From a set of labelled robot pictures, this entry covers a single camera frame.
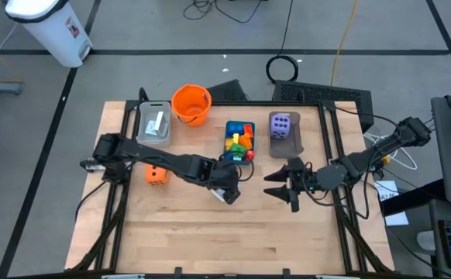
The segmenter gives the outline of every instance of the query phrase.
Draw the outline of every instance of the wooden table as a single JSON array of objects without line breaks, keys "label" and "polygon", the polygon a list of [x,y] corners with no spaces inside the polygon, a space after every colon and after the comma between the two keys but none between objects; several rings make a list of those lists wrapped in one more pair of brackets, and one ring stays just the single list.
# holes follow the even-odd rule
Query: wooden table
[{"label": "wooden table", "polygon": [[[352,102],[336,103],[356,111]],[[106,102],[98,135],[120,131],[125,102]],[[212,106],[207,122],[189,128],[171,120],[171,144],[167,152],[195,153],[218,157],[224,141],[226,122],[231,119],[256,123],[255,173],[240,185],[241,196],[233,205],[220,202],[205,188],[172,176],[168,186],[149,186],[144,165],[136,164],[129,189],[126,221],[122,233],[119,273],[173,273],[183,267],[186,274],[344,274],[336,215],[333,207],[322,207],[300,195],[300,212],[263,193],[281,184],[266,182],[263,176],[278,171],[286,162],[268,153],[268,115],[271,111],[296,111],[301,115],[303,161],[314,170],[326,165],[320,121],[314,107]],[[358,117],[337,112],[346,153],[365,148]],[[327,113],[334,157],[336,145]],[[244,167],[244,175],[250,167]],[[88,174],[84,195],[100,184],[102,173]],[[368,188],[370,217],[362,219],[363,237],[379,258],[394,269],[380,214],[377,193]],[[97,239],[106,206],[108,187],[83,205],[77,218],[66,267],[73,267]],[[332,202],[331,195],[324,202]],[[363,183],[353,191],[356,208],[364,212]],[[357,270],[354,242],[349,233],[353,269]],[[107,242],[105,259],[112,250]]]}]

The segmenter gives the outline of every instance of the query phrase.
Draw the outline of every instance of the concrete floor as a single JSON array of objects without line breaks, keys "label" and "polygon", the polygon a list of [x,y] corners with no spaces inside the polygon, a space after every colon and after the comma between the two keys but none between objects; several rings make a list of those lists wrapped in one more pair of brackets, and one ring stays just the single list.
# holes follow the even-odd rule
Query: concrete floor
[{"label": "concrete floor", "polygon": [[[96,50],[174,52],[91,55],[75,74],[70,91],[64,86],[69,69],[50,55],[33,55],[38,54],[34,51],[20,54],[20,50],[43,49],[21,26],[5,45],[10,55],[4,58],[20,70],[26,86],[19,97],[0,95],[0,263],[26,193],[31,190],[29,185],[57,105],[65,105],[44,170],[36,169],[43,173],[9,276],[63,270],[74,210],[86,178],[78,162],[91,153],[104,102],[134,99],[140,86],[151,99],[163,100],[170,99],[184,83],[207,87],[234,78],[252,99],[271,99],[274,86],[267,80],[264,67],[272,55],[265,55],[265,51],[281,45],[288,2],[263,2],[245,25],[215,10],[201,20],[187,20],[182,11],[189,3],[191,0],[72,0],[82,22],[88,21],[90,13],[95,16],[90,37]],[[223,10],[245,19],[256,0],[219,3]],[[451,37],[451,0],[434,3]],[[337,48],[352,4],[349,0],[294,0],[285,49],[307,50],[305,55],[292,55],[302,60],[298,81],[330,83],[334,56],[310,54]],[[12,24],[0,2],[0,42]],[[370,90],[378,115],[397,121],[410,115],[430,119],[430,98],[451,95],[451,47],[445,43],[425,0],[360,0],[344,48],[389,50],[386,55],[341,56],[334,84]],[[250,51],[231,54],[241,53],[237,49]],[[427,50],[445,51],[437,54]],[[276,62],[272,71],[280,79],[291,74],[290,66],[282,62]],[[0,64],[0,78],[14,77]],[[62,101],[60,97],[68,92],[68,98]],[[381,133],[392,129],[378,120],[371,131],[376,133],[376,128]],[[395,164],[390,169],[417,185],[442,176],[435,139],[409,153],[418,164],[417,171]],[[411,189],[401,181],[397,183],[401,189]],[[417,208],[407,213],[411,225],[394,231],[419,251],[414,235],[430,226],[428,211]],[[428,267],[393,240],[391,249],[397,270],[430,274]]]}]

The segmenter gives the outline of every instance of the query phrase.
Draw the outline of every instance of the green block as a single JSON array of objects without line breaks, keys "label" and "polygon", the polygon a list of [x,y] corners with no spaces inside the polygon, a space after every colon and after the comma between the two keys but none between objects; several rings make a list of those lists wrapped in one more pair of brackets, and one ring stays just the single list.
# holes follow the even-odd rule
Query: green block
[{"label": "green block", "polygon": [[246,154],[246,147],[237,144],[237,143],[233,143],[231,146],[231,152],[232,155],[236,156],[236,157],[243,157],[244,154]]}]

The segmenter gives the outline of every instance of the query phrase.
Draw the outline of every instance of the white trash can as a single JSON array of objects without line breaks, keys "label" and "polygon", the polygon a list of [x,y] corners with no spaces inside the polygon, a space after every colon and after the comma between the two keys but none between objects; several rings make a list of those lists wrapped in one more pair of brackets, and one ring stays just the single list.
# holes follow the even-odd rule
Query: white trash can
[{"label": "white trash can", "polygon": [[5,13],[65,67],[80,67],[93,47],[68,0],[9,0]]}]

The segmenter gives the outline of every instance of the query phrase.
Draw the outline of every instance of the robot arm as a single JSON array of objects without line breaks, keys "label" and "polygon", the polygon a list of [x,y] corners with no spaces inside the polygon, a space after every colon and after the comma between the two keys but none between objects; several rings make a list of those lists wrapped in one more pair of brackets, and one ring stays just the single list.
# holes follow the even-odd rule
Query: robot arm
[{"label": "robot arm", "polygon": [[223,198],[232,204],[241,193],[236,165],[227,160],[216,160],[199,155],[174,155],[119,134],[105,134],[95,147],[93,159],[105,167],[103,180],[121,184],[127,179],[126,163],[143,162],[172,171],[186,182],[207,189],[223,190]]},{"label": "robot arm", "polygon": [[331,162],[327,167],[316,172],[305,167],[299,158],[287,161],[279,171],[267,175],[265,181],[286,182],[289,177],[289,188],[285,184],[280,188],[265,189],[264,192],[291,203],[291,211],[299,210],[298,195],[302,191],[332,191],[340,185],[352,186],[367,172],[370,165],[380,161],[389,153],[400,147],[424,146],[430,140],[431,131],[418,118],[408,117],[398,123],[392,135],[383,139],[362,152],[351,153]]}]

